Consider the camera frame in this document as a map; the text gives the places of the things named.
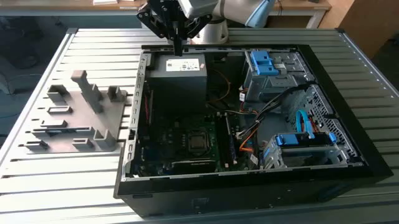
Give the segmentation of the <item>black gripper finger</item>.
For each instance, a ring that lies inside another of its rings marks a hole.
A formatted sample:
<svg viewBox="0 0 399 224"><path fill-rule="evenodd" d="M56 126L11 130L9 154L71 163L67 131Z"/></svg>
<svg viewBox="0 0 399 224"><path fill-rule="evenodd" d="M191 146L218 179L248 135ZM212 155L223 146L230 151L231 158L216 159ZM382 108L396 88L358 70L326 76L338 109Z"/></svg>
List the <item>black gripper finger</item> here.
<svg viewBox="0 0 399 224"><path fill-rule="evenodd" d="M195 19L188 19L184 15L179 16L179 56L183 54L184 41L194 38L200 30L206 27L212 19L212 15L207 14Z"/></svg>
<svg viewBox="0 0 399 224"><path fill-rule="evenodd" d="M149 8L143 8L139 10L136 17L160 38L168 39L173 46L173 54L179 56L179 38L168 11L155 12Z"/></svg>

